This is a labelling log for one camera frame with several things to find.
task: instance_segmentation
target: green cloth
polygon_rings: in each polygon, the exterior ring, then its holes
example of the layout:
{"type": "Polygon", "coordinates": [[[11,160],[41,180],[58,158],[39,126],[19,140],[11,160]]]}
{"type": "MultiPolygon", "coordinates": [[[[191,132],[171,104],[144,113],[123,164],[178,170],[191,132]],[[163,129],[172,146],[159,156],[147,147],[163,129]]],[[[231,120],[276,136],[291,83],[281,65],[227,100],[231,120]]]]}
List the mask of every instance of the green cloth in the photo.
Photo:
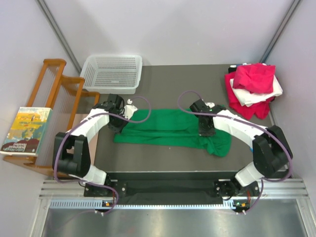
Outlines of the green cloth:
{"type": "MultiPolygon", "coordinates": [[[[138,110],[132,119],[142,120],[147,114],[148,110],[138,110]]],[[[121,134],[115,135],[114,142],[192,147],[224,157],[231,147],[232,138],[221,130],[216,130],[212,137],[199,136],[197,117],[181,110],[162,109],[152,110],[143,123],[128,123],[121,134]]]]}

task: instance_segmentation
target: basket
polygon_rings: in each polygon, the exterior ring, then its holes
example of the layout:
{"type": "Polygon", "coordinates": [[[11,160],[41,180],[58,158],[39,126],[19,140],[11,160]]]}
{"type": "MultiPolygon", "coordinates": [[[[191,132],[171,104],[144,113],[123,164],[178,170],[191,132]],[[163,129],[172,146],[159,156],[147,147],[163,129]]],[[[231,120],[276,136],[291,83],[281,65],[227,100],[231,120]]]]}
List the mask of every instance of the basket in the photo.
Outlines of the basket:
{"type": "Polygon", "coordinates": [[[91,55],[84,63],[80,77],[83,88],[101,94],[135,94],[143,61],[138,55],[91,55]]]}

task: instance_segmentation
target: gray tabletop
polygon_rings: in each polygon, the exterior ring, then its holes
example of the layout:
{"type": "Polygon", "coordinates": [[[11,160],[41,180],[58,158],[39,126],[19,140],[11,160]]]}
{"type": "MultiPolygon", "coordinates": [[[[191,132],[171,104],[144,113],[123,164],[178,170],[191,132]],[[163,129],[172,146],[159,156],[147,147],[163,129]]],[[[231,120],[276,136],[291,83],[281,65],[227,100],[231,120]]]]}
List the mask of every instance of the gray tabletop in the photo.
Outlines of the gray tabletop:
{"type": "Polygon", "coordinates": [[[260,200],[246,216],[231,210],[115,210],[109,216],[50,209],[43,237],[307,237],[296,200],[260,200]]]}
{"type": "MultiPolygon", "coordinates": [[[[145,66],[140,85],[135,95],[145,96],[153,109],[177,109],[178,96],[185,90],[198,91],[206,102],[228,107],[224,75],[228,65],[184,65],[145,66]]],[[[124,99],[134,95],[125,95],[124,99]]],[[[100,101],[106,101],[101,95],[100,101]]],[[[189,107],[197,96],[188,94],[183,98],[183,107],[189,107]]],[[[139,109],[147,104],[135,100],[139,109]]],[[[79,112],[87,113],[91,102],[82,101],[79,112]]],[[[270,118],[251,120],[254,123],[271,126],[270,118]]],[[[105,171],[235,171],[252,161],[252,152],[240,140],[233,138],[226,157],[217,157],[186,147],[155,146],[144,144],[114,143],[114,134],[103,127],[99,131],[95,165],[105,171]]]]}

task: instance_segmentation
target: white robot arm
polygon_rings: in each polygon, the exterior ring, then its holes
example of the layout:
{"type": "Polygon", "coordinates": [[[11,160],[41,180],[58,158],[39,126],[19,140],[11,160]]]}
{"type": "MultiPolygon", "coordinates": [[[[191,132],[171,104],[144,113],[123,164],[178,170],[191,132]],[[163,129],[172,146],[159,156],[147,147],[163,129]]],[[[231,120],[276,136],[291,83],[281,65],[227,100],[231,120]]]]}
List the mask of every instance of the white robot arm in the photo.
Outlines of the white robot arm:
{"type": "MultiPolygon", "coordinates": [[[[214,105],[213,103],[204,103],[204,101],[200,99],[194,102],[190,106],[190,109],[195,113],[210,113],[231,117],[231,119],[229,119],[220,116],[196,115],[199,119],[199,133],[201,136],[212,136],[215,134],[215,129],[219,129],[242,140],[253,151],[253,162],[237,172],[232,178],[232,185],[236,193],[256,180],[263,177],[271,178],[288,163],[286,154],[274,140],[262,130],[236,121],[235,119],[246,120],[234,115],[225,107],[214,105]]],[[[281,128],[275,125],[270,128],[264,126],[259,127],[273,134],[286,147],[290,157],[293,158],[293,154],[281,128]]]]}
{"type": "MultiPolygon", "coordinates": [[[[115,133],[120,133],[128,122],[110,115],[93,116],[109,112],[130,119],[136,111],[137,108],[132,105],[131,100],[124,105],[124,100],[120,96],[112,94],[109,95],[107,102],[95,105],[88,116],[83,119],[87,121],[73,131],[67,139],[58,160],[58,171],[94,184],[104,185],[107,174],[91,164],[88,144],[105,125],[108,125],[115,133]],[[71,148],[74,148],[73,153],[67,151],[71,148]]],[[[60,132],[55,137],[53,167],[58,148],[65,134],[60,132]]]]}

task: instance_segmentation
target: book cover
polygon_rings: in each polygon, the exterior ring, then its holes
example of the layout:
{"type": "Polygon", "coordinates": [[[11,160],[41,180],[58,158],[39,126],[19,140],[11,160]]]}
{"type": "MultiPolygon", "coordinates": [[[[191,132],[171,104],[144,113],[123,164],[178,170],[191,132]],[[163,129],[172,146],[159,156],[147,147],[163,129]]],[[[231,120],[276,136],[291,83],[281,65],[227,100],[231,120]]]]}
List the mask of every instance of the book cover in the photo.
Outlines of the book cover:
{"type": "Polygon", "coordinates": [[[51,108],[20,107],[0,153],[37,156],[51,114],[51,108]]]}

